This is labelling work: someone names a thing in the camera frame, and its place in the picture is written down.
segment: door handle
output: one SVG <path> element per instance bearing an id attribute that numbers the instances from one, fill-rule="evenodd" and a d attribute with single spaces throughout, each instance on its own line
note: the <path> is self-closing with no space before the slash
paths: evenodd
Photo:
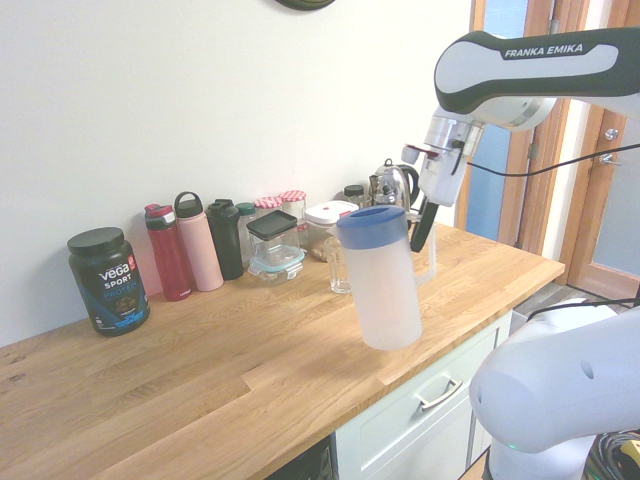
<path id="1" fill-rule="evenodd" d="M 451 385 L 452 388 L 450 388 L 449 390 L 447 390 L 446 392 L 444 392 L 442 395 L 440 395 L 438 398 L 436 398 L 431 402 L 429 402 L 428 400 L 425 400 L 424 398 L 422 398 L 420 395 L 416 393 L 416 398 L 420 400 L 420 408 L 422 409 L 423 412 L 426 412 L 427 410 L 430 410 L 433 407 L 436 407 L 441 403 L 444 403 L 449 397 L 451 397 L 454 393 L 456 393 L 460 389 L 463 383 L 464 382 L 462 380 L 455 380 L 453 378 L 450 378 L 449 383 L 447 384 L 447 387 Z"/>
<path id="2" fill-rule="evenodd" d="M 616 167 L 622 166 L 621 163 L 613 161 L 613 155 L 612 154 L 601 156 L 600 157 L 600 163 L 603 164 L 603 165 L 615 165 Z"/>

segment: drawer handle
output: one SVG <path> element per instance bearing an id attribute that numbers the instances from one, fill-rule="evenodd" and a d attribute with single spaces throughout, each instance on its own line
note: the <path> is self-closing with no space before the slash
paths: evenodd
<path id="1" fill-rule="evenodd" d="M 453 388 L 450 388 L 449 390 L 447 390 L 446 392 L 444 392 L 442 395 L 440 395 L 438 398 L 436 398 L 434 401 L 429 402 L 427 400 L 425 400 L 424 398 L 422 398 L 419 394 L 416 393 L 416 398 L 418 400 L 420 400 L 420 408 L 422 409 L 423 412 L 426 412 L 427 410 L 440 405 L 441 403 L 443 403 L 445 400 L 447 400 L 449 397 L 451 397 L 454 393 L 456 393 L 460 387 L 462 386 L 463 381 L 462 380 L 455 380 L 453 378 L 449 379 L 449 383 L 447 384 L 447 386 L 452 385 Z"/>

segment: pink water bottle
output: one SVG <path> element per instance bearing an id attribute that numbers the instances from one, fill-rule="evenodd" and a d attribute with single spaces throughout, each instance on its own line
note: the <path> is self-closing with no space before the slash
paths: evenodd
<path id="1" fill-rule="evenodd" d="M 185 195 L 193 195 L 193 200 L 180 201 Z M 200 197 L 193 192 L 182 192 L 176 197 L 174 207 L 196 287 L 201 292 L 215 290 L 224 280 Z"/>

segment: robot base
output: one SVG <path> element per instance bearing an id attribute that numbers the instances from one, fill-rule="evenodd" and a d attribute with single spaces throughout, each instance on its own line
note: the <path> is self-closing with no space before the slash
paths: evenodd
<path id="1" fill-rule="evenodd" d="M 580 480 L 595 436 L 576 438 L 540 453 L 513 450 L 497 440 L 485 465 L 484 480 Z"/>

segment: red water bottle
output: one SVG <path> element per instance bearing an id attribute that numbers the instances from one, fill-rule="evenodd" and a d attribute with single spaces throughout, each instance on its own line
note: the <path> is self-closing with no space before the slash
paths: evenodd
<path id="1" fill-rule="evenodd" d="M 154 203 L 144 207 L 144 210 L 144 221 L 153 245 L 164 297 L 169 302 L 183 300 L 191 294 L 193 277 L 180 242 L 173 207 Z"/>

